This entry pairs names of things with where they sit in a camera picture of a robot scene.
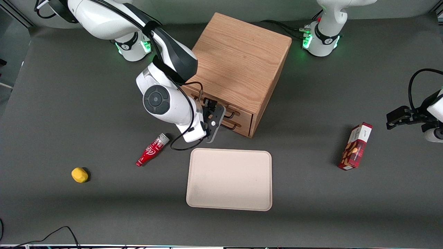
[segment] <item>plastic tray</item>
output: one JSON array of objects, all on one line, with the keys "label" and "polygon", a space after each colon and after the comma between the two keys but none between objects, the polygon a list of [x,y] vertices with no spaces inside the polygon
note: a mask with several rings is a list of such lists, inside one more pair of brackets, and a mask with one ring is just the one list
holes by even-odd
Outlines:
[{"label": "plastic tray", "polygon": [[186,202],[191,207],[268,211],[272,159],[266,151],[192,151]]}]

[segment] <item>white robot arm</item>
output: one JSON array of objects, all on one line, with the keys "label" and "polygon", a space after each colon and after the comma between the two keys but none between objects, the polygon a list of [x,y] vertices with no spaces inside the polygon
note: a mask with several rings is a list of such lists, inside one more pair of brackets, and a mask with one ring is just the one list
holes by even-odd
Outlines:
[{"label": "white robot arm", "polygon": [[[149,39],[157,55],[136,78],[146,111],[160,120],[176,124],[181,132],[179,137],[182,136],[188,143],[204,138],[207,142],[213,141],[226,109],[216,105],[215,101],[201,106],[181,90],[180,85],[197,73],[197,58],[188,47],[173,39],[157,22],[129,3],[68,0],[67,7],[76,20],[97,38],[122,42],[129,39],[130,42],[135,41],[133,45],[142,44],[136,41],[136,35],[138,40],[140,37]],[[128,51],[145,55],[145,51],[137,48]]]},{"label": "white robot arm", "polygon": [[307,34],[303,48],[315,56],[329,55],[337,47],[339,33],[348,20],[345,8],[366,6],[375,2],[377,0],[317,0],[323,8],[323,16],[320,22],[315,20],[305,26]]},{"label": "white robot arm", "polygon": [[386,128],[391,130],[399,125],[413,125],[424,123],[421,126],[422,132],[426,140],[435,143],[443,143],[443,87],[441,90],[435,92],[433,95],[427,97],[420,107],[415,108],[412,102],[412,83],[415,77],[421,72],[434,72],[443,75],[443,71],[425,68],[417,71],[409,82],[408,106],[401,106],[386,115],[388,122]]}]

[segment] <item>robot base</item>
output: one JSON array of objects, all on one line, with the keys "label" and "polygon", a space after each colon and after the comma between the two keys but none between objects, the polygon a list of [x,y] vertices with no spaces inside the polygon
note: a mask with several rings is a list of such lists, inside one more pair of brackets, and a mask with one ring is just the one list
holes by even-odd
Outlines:
[{"label": "robot base", "polygon": [[320,38],[318,38],[315,33],[312,32],[314,30],[315,26],[318,24],[317,21],[312,22],[311,24],[308,24],[305,26],[305,28],[310,29],[308,36],[303,40],[303,46],[302,48],[309,51],[314,56],[318,57],[324,57],[328,56],[332,50],[334,50],[337,47],[338,40],[340,39],[340,36],[334,41],[331,39],[330,44],[325,45],[321,41]]},{"label": "robot base", "polygon": [[115,39],[118,52],[127,61],[136,62],[151,52],[151,41],[141,31]]}]

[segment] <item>wooden box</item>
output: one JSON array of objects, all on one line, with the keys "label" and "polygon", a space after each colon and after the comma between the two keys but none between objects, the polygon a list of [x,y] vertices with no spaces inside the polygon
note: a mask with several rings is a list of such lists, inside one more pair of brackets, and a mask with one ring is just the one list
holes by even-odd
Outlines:
[{"label": "wooden box", "polygon": [[[223,125],[252,137],[280,77],[292,39],[215,13],[192,51],[203,98],[226,107]],[[192,97],[199,85],[183,86]]]}]

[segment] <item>yellow sponge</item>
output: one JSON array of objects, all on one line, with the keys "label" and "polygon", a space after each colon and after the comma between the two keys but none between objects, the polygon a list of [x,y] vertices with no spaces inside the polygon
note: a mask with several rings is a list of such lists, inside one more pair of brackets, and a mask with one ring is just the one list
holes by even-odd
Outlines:
[{"label": "yellow sponge", "polygon": [[72,178],[74,178],[74,180],[78,183],[84,183],[88,180],[89,175],[88,173],[82,169],[82,168],[75,168],[72,172],[71,172],[71,176]]}]

